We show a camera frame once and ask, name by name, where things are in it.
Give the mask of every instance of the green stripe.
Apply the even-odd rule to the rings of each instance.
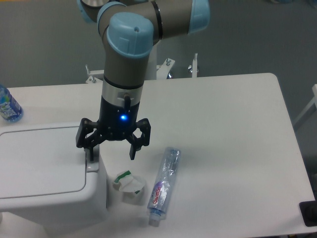
[[[130,174],[131,174],[130,171],[124,172],[123,174],[119,175],[119,176],[114,180],[114,182],[115,182],[115,183],[118,183],[120,179],[122,179],[122,178],[124,178],[124,177],[126,177],[127,175],[130,175]]]

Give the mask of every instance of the light blue joint cap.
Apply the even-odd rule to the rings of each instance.
[[[80,0],[77,0],[77,5],[78,5],[78,8],[79,8],[79,10],[81,12],[81,15],[82,15],[83,19],[87,23],[93,23],[94,21],[87,15],[87,13],[85,12],[84,7],[82,6]]]
[[[188,34],[207,28],[210,22],[210,7],[208,0],[193,0]]]
[[[154,27],[150,20],[135,13],[119,12],[110,19],[107,39],[120,55],[139,59],[151,52],[153,33]]]
[[[97,15],[97,27],[98,27],[98,33],[100,34],[99,32],[99,20],[101,18],[101,16],[103,15],[103,13],[111,6],[114,6],[114,5],[123,5],[123,6],[126,6],[124,5],[123,3],[121,2],[118,2],[118,1],[110,1],[108,3],[106,3],[105,5],[103,5],[102,8],[100,8],[99,12],[98,12],[98,15]]]

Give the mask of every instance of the blue led light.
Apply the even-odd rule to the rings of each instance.
[[[128,119],[128,117],[126,115],[122,115],[120,118],[121,118],[121,120],[127,120]]]

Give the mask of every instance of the bottle label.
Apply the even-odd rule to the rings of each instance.
[[[0,115],[6,120],[13,120],[22,113],[21,106],[11,96],[4,96],[0,102]]]
[[[152,202],[153,205],[156,205],[158,203],[159,195],[161,193],[161,189],[163,186],[163,182],[160,181],[157,184],[155,184],[152,194],[151,194],[151,199],[150,201]]]

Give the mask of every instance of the blue bottle label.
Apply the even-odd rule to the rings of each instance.
[[[0,101],[0,115],[6,120],[14,120],[22,113],[22,108],[18,102],[9,94]]]

